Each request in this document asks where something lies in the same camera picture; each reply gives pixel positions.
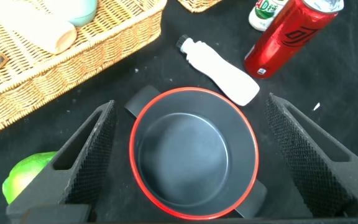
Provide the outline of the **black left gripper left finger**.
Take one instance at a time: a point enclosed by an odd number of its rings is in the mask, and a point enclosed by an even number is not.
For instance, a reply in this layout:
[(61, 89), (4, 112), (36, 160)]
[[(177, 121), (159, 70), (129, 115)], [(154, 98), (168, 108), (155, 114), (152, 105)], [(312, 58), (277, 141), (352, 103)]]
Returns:
[(11, 222), (17, 223), (37, 205), (95, 205), (109, 166), (116, 122), (115, 101), (97, 107), (7, 206)]

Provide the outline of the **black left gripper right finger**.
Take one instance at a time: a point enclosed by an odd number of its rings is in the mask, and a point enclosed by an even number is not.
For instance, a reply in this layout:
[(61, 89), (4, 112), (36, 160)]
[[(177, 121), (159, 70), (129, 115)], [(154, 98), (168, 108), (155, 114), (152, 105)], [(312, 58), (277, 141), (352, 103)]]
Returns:
[(270, 94), (265, 114), (312, 214), (358, 217), (358, 156), (283, 98)]

